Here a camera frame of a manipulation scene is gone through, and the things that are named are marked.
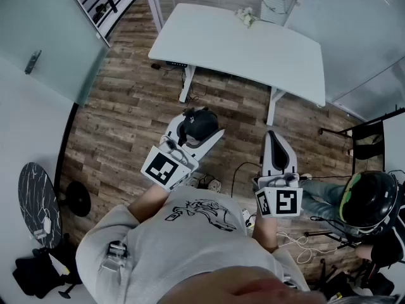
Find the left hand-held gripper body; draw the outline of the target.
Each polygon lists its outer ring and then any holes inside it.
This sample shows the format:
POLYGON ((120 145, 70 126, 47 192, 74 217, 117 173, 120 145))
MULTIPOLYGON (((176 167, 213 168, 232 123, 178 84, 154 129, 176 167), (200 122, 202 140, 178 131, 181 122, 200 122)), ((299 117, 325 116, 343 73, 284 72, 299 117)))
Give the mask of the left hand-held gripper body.
POLYGON ((174 190, 198 168, 198 161, 169 136, 163 136, 159 146, 153 146, 141 168, 141 173, 166 191, 174 190))

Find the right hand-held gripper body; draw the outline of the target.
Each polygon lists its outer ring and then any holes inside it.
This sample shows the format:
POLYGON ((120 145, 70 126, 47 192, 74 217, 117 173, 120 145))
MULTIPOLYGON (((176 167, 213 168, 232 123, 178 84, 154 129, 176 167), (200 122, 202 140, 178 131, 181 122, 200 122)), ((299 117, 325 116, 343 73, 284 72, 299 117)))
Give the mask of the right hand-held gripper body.
POLYGON ((257 213, 262 217, 297 217, 301 212, 299 174, 288 173, 256 179, 257 213))

